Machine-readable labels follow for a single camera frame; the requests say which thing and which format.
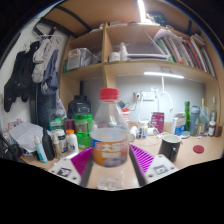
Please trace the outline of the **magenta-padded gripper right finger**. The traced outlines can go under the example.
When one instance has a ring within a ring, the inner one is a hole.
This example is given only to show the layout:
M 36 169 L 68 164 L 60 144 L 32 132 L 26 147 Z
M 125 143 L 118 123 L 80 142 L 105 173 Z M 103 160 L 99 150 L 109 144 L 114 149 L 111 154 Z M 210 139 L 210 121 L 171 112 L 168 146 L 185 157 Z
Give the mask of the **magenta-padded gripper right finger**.
M 130 146 L 129 154 L 140 186 L 178 171 L 178 168 L 162 154 L 153 156 L 134 145 Z

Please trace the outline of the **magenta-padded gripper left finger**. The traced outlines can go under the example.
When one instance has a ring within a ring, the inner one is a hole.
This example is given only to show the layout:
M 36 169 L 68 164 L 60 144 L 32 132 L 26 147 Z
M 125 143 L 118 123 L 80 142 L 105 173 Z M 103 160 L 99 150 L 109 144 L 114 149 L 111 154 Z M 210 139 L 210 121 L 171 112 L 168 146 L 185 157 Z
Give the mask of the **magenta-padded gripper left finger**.
M 49 172 L 81 187 L 86 187 L 92 170 L 92 148 L 79 154 L 69 153 L 59 159 Z

